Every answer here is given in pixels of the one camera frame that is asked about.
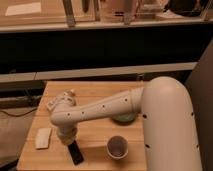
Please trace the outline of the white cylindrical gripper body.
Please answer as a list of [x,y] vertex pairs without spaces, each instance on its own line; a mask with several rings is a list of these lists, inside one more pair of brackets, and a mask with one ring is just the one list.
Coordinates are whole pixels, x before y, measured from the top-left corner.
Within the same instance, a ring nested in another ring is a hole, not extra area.
[[64,145],[68,146],[75,141],[78,131],[76,123],[56,123],[55,126],[57,136]]

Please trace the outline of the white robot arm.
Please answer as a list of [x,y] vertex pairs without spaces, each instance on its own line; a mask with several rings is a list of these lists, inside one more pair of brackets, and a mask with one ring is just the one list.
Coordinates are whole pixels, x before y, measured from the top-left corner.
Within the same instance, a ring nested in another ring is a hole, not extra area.
[[63,92],[46,107],[66,145],[76,139],[79,122],[140,113],[147,171],[203,171],[192,101],[186,87],[172,77],[157,77],[85,105]]

